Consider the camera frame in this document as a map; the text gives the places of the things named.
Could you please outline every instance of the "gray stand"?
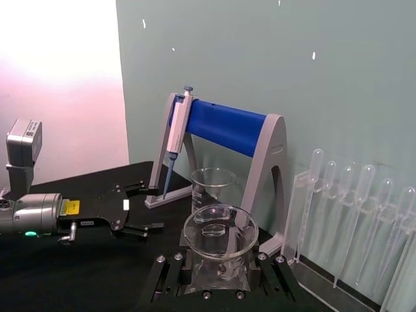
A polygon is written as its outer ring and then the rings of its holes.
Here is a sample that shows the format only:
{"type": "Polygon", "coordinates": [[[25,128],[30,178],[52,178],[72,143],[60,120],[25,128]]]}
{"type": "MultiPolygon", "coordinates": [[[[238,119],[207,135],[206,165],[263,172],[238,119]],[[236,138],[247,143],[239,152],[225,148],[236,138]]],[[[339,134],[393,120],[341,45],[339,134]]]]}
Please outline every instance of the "gray stand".
{"type": "MultiPolygon", "coordinates": [[[[153,163],[149,187],[157,187],[159,184],[161,168],[169,137],[169,117],[175,96],[175,93],[170,94],[164,110],[161,144],[159,145],[157,158],[153,163]]],[[[198,167],[196,164],[194,145],[189,133],[185,134],[183,143],[187,151],[190,170],[193,172],[198,167]]],[[[260,245],[260,251],[265,252],[268,255],[272,255],[278,251],[282,245],[283,233],[285,231],[286,218],[289,210],[289,167],[287,161],[286,125],[284,118],[277,114],[267,115],[263,127],[261,128],[246,188],[244,190],[244,196],[242,198],[242,209],[252,213],[260,204],[261,191],[270,173],[272,174],[274,182],[278,230],[270,240],[260,245]]],[[[189,186],[168,192],[165,199],[163,199],[163,196],[161,195],[147,196],[145,204],[148,208],[152,209],[189,196],[191,195],[191,192],[192,187],[189,186]]]]}

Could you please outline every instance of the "transfer pipette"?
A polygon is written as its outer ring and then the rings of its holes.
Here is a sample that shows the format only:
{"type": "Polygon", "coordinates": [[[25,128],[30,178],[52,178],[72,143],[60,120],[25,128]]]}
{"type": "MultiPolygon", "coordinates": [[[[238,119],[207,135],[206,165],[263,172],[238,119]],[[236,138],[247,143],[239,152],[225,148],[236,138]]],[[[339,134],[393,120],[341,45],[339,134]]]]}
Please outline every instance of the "transfer pipette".
{"type": "Polygon", "coordinates": [[[356,285],[358,285],[358,282],[361,279],[361,275],[363,273],[365,263],[367,262],[367,258],[370,254],[372,242],[374,241],[374,237],[376,236],[376,232],[378,229],[380,215],[389,205],[392,192],[393,192],[393,180],[384,179],[382,181],[382,184],[380,185],[380,189],[378,190],[378,193],[374,201],[375,211],[371,219],[370,228],[367,232],[367,236],[365,237],[363,251],[361,253],[361,266],[357,274],[356,285]]]}
{"type": "Polygon", "coordinates": [[[168,145],[166,146],[166,151],[168,152],[170,161],[168,174],[166,176],[166,181],[164,182],[163,199],[166,197],[166,193],[168,192],[170,177],[174,171],[175,160],[177,159],[177,155],[182,150],[183,137],[185,136],[185,131],[187,130],[190,106],[192,105],[190,92],[193,88],[191,86],[185,86],[184,89],[184,94],[178,94],[176,96],[172,123],[170,125],[168,145]]]}
{"type": "Polygon", "coordinates": [[[382,281],[385,271],[387,270],[387,266],[391,260],[391,256],[397,248],[397,242],[400,236],[401,227],[403,225],[403,222],[406,221],[407,218],[409,218],[411,210],[413,209],[413,204],[415,203],[415,199],[416,191],[413,187],[406,187],[400,195],[400,199],[397,205],[396,218],[393,222],[393,227],[391,228],[390,235],[387,240],[387,244],[385,246],[384,253],[382,256],[382,260],[380,261],[380,266],[378,267],[376,286],[374,288],[373,294],[375,294],[378,290],[380,282],[382,281]]]}
{"type": "Polygon", "coordinates": [[[330,190],[333,185],[333,180],[335,179],[336,171],[337,164],[335,163],[335,161],[330,161],[325,167],[324,179],[322,180],[322,194],[320,196],[317,207],[317,224],[315,226],[315,230],[312,233],[311,251],[317,250],[318,245],[322,241],[322,235],[324,233],[325,226],[324,223],[326,216],[326,203],[328,202],[328,197],[330,197],[330,190]]]}
{"type": "Polygon", "coordinates": [[[328,227],[328,234],[329,237],[328,242],[328,251],[325,262],[328,263],[330,259],[330,252],[333,248],[333,244],[335,242],[335,238],[337,236],[338,224],[341,219],[341,212],[343,210],[343,201],[345,196],[348,195],[351,189],[352,178],[354,176],[354,167],[353,166],[345,166],[343,171],[341,172],[341,178],[338,184],[338,194],[337,194],[337,201],[333,206],[333,210],[335,211],[335,220],[332,227],[328,227]]]}
{"type": "Polygon", "coordinates": [[[360,210],[369,197],[372,180],[374,179],[375,173],[376,169],[371,164],[368,164],[364,166],[363,169],[361,169],[356,195],[354,198],[354,205],[351,207],[351,217],[345,235],[345,243],[343,244],[343,256],[338,262],[337,269],[335,270],[333,288],[336,288],[339,276],[343,272],[346,257],[351,247],[352,238],[354,237],[354,232],[356,231],[360,210]]]}
{"type": "Polygon", "coordinates": [[[304,244],[305,232],[307,226],[307,219],[309,217],[309,210],[311,208],[313,189],[315,188],[315,183],[319,179],[320,167],[322,166],[324,152],[321,149],[316,149],[313,151],[311,166],[309,167],[309,173],[307,175],[307,190],[306,190],[306,199],[304,205],[304,213],[302,215],[302,223],[300,224],[299,236],[298,236],[298,252],[296,254],[296,262],[299,263],[300,254],[302,252],[302,246],[304,244]]]}

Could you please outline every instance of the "black metal holder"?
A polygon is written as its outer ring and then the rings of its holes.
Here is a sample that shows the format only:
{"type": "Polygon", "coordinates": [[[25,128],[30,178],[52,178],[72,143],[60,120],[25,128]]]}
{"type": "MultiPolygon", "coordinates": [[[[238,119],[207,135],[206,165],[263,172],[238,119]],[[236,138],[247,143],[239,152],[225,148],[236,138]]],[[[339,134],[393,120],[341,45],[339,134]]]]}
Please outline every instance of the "black metal holder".
{"type": "Polygon", "coordinates": [[[190,294],[184,293],[191,282],[192,251],[177,252],[169,259],[160,255],[155,258],[132,311],[317,311],[307,301],[284,256],[279,255],[272,261],[265,253],[258,253],[257,248],[252,250],[252,255],[247,271],[251,291],[206,289],[190,294]]]}
{"type": "Polygon", "coordinates": [[[124,210],[123,202],[136,195],[158,193],[158,188],[146,188],[143,181],[126,187],[114,184],[106,193],[83,198],[78,214],[59,216],[60,231],[68,231],[71,223],[75,221],[78,228],[109,226],[112,235],[116,238],[145,239],[150,231],[163,229],[164,224],[133,224],[129,222],[129,211],[134,207],[124,210]]]}

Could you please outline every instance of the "glass beaker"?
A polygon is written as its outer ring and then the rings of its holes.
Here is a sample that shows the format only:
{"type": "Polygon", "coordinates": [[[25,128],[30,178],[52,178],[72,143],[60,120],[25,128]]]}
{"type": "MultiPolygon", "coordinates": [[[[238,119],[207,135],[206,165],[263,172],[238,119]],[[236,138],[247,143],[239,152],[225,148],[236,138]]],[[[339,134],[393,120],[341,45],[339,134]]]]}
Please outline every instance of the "glass beaker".
{"type": "Polygon", "coordinates": [[[230,203],[235,174],[222,168],[201,168],[192,175],[192,212],[214,203],[230,203]]]}
{"type": "Polygon", "coordinates": [[[216,203],[194,211],[183,235],[192,249],[192,282],[186,293],[204,289],[249,291],[248,260],[259,228],[244,210],[216,203]]]}

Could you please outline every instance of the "screw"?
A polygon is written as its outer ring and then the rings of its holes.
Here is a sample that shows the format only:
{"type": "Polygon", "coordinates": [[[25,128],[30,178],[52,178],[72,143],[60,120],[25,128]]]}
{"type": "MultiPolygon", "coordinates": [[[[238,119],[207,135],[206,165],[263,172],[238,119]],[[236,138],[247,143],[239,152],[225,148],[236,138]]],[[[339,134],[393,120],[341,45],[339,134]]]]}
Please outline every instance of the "screw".
{"type": "Polygon", "coordinates": [[[278,255],[276,257],[276,262],[277,263],[283,263],[283,262],[285,262],[285,258],[282,255],[278,255]]]}
{"type": "Polygon", "coordinates": [[[266,256],[266,254],[265,253],[259,253],[259,255],[257,256],[257,258],[259,258],[259,260],[266,260],[267,259],[267,256],[266,256]]]}
{"type": "Polygon", "coordinates": [[[175,260],[182,260],[183,258],[182,253],[178,252],[177,254],[175,254],[174,258],[175,260]]]}
{"type": "Polygon", "coordinates": [[[244,299],[244,297],[246,296],[242,291],[237,291],[235,293],[235,296],[237,297],[237,299],[242,300],[244,299]]]}
{"type": "Polygon", "coordinates": [[[162,262],[164,262],[166,259],[162,256],[162,255],[160,255],[160,256],[158,256],[158,258],[156,259],[156,261],[157,262],[159,262],[159,263],[162,263],[162,262]]]}
{"type": "Polygon", "coordinates": [[[204,291],[202,293],[202,298],[204,298],[205,300],[210,299],[210,297],[211,297],[211,293],[209,291],[204,291]]]}

